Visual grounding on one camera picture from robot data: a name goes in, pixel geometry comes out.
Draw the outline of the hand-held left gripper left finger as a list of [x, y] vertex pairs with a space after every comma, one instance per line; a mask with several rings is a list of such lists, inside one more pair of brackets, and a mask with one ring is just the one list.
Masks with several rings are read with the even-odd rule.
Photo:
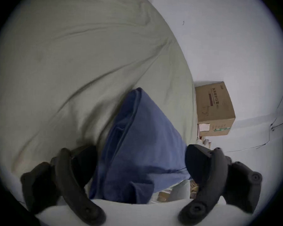
[[55, 206], [60, 197], [78, 216], [91, 226], [106, 221], [105, 212], [87, 196], [84, 187], [97, 166], [95, 145], [83, 145], [74, 150], [62, 148], [50, 162], [38, 164], [20, 177], [24, 201], [34, 215]]

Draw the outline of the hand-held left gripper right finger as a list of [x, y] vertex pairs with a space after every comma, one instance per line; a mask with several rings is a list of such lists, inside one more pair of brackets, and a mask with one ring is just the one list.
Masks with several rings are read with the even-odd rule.
[[178, 220], [183, 225], [200, 223], [222, 196], [226, 204], [253, 214], [260, 197], [263, 180], [259, 172], [242, 162], [232, 162], [221, 148], [210, 150], [191, 144], [185, 152], [185, 165], [199, 186], [196, 198], [181, 209]]

